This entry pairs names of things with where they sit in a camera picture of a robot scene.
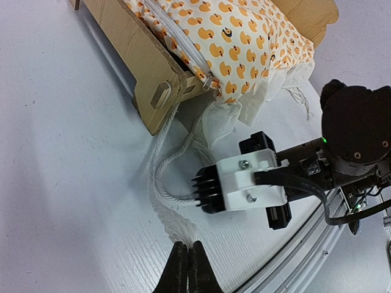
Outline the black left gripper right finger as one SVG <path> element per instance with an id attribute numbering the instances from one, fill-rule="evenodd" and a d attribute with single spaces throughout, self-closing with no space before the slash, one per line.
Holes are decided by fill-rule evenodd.
<path id="1" fill-rule="evenodd" d="M 222 292 L 201 241 L 188 251 L 188 292 Z"/>

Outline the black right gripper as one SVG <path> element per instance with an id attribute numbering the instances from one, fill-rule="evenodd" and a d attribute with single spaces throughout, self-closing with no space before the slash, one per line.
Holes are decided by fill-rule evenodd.
<path id="1" fill-rule="evenodd" d="M 304 161 L 317 158 L 321 171 L 308 178 L 325 190 L 390 187 L 390 87 L 371 90 L 333 79 L 320 105 L 321 138 L 278 152 L 278 160 L 303 176 Z"/>

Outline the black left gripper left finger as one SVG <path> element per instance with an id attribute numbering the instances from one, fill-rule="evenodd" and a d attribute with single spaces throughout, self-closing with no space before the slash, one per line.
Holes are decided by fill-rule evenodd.
<path id="1" fill-rule="evenodd" d="M 188 286 L 188 248 L 175 242 L 157 284 L 157 292 L 187 292 Z"/>

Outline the wooden pet bed frame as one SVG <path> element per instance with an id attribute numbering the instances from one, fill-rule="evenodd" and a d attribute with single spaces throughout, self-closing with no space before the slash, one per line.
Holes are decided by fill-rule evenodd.
<path id="1" fill-rule="evenodd" d="M 123 1 L 72 1 L 85 5 L 135 77 L 133 105 L 151 135 L 157 135 L 174 106 L 206 92 Z M 339 18 L 335 1 L 275 1 L 299 32 L 319 46 L 327 25 Z"/>

